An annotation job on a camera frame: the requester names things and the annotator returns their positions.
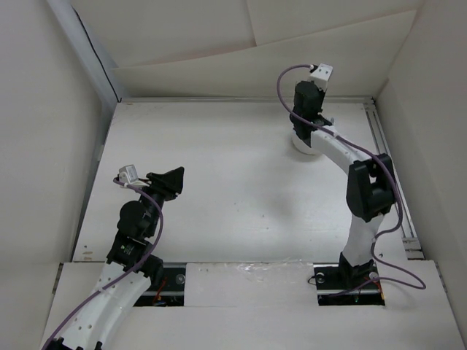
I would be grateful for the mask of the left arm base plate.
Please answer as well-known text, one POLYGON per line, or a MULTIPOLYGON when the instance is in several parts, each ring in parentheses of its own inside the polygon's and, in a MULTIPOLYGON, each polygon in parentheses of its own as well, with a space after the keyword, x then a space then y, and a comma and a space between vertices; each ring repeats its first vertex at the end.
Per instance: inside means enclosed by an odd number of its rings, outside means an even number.
POLYGON ((186 265, 165 265, 157 286, 151 286, 135 302, 134 307, 184 306, 186 265))

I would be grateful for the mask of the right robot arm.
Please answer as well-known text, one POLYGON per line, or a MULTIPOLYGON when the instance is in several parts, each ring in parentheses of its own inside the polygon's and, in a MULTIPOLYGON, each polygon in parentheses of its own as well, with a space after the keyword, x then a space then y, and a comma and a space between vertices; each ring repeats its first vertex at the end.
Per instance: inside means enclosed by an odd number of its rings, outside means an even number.
POLYGON ((290 120, 300 142, 332 160, 347 175, 346 202, 352 213, 350 233, 339 256, 337 278, 343 288, 363 283, 374 263, 371 245, 384 216, 395 203, 390 180, 380 167, 393 174, 389 155, 375 161, 332 134, 332 123, 322 116, 325 92, 315 83, 301 81, 295 86, 290 120))

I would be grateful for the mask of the white round divided container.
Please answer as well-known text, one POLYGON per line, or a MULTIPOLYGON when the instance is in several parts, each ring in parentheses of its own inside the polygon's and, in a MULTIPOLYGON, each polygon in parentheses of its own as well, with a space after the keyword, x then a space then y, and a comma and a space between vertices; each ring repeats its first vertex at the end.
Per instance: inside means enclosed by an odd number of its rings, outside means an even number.
POLYGON ((313 149, 312 147, 305 144, 302 140, 300 140, 300 138, 295 133, 292 133, 291 139, 292 139, 293 146, 300 153, 305 154, 305 155, 310 155, 310 156, 317 156, 320 154, 317 150, 313 149))

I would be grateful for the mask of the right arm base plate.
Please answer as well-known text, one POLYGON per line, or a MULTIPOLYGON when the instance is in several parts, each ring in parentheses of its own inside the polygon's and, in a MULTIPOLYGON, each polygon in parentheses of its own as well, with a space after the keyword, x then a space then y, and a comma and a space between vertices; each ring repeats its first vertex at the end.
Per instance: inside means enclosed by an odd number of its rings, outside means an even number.
POLYGON ((360 275, 344 276, 337 264, 316 264, 307 283, 315 287, 319 306, 384 306, 377 267, 360 275))

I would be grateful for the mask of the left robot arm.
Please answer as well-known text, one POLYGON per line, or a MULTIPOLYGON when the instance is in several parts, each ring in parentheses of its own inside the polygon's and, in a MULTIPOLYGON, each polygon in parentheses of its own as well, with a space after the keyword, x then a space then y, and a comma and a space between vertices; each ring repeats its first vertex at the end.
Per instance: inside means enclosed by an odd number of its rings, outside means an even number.
POLYGON ((161 239, 164 203, 182 193, 184 167, 141 179, 134 166, 113 182, 139 194, 119 212, 117 232, 92 292, 56 327, 43 349, 108 349, 135 302, 163 283, 163 261, 153 255, 161 239))

